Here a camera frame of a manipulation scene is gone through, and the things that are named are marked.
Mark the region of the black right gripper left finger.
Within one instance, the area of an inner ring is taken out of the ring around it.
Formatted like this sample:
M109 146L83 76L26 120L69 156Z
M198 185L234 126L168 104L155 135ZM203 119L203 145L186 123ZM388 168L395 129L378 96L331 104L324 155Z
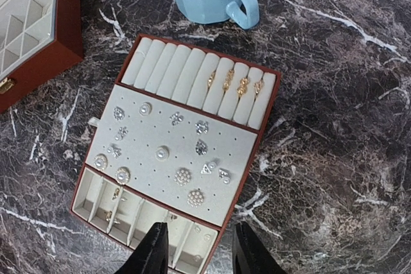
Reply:
M154 223L115 274L167 274L168 257L168 225Z

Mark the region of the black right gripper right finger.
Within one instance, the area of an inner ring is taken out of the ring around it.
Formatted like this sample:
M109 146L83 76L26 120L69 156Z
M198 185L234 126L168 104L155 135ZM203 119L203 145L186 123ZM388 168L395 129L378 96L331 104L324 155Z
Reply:
M232 267L234 274L286 274L247 222L235 225Z

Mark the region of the red jewelry display tray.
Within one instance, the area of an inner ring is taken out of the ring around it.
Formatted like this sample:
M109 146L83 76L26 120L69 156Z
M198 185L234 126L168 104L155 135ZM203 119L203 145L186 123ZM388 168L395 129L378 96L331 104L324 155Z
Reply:
M234 210L277 96L281 74L246 60L140 34L129 52L83 163L71 212L137 248L156 222L167 223L168 266L204 273ZM139 113L152 104L148 116ZM165 161L155 157L167 146ZM94 167L104 154L108 166ZM127 167L130 181L116 182ZM185 186L179 168L191 171ZM190 207L188 192L204 203Z

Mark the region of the red jewelry box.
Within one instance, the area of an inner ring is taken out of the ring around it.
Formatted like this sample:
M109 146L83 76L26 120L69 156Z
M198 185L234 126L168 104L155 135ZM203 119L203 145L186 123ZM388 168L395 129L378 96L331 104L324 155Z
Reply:
M80 0L1 0L1 111L83 60Z

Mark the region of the round crystal cluster earring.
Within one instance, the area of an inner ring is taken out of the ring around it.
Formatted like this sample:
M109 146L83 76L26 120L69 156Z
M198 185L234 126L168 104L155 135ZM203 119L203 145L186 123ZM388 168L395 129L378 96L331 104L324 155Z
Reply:
M189 169L182 167L176 170L174 181L179 186L187 185L188 183L190 183L191 179L192 179L192 176L191 176L191 171Z

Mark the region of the pearl earring centre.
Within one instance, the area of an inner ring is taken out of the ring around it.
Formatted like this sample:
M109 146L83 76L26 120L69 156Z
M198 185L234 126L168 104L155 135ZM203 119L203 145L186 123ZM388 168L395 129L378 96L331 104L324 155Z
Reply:
M159 161L165 161L170 156L170 151L167 146L159 146L156 149L155 157Z

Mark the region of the pearl earring on tray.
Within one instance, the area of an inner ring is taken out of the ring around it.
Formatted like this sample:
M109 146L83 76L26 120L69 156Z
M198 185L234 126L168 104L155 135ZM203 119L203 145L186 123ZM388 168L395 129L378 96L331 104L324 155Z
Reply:
M100 153L95 156L94 167L97 170L104 171L107 168L107 166L108 166L108 160L104 154Z

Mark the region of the pearl earring upper left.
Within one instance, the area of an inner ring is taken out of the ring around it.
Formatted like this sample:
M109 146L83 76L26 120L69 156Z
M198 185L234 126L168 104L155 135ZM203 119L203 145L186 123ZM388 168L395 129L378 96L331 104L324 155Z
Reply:
M148 116L152 112L152 104L150 102L143 102L139 107L139 113L142 116Z

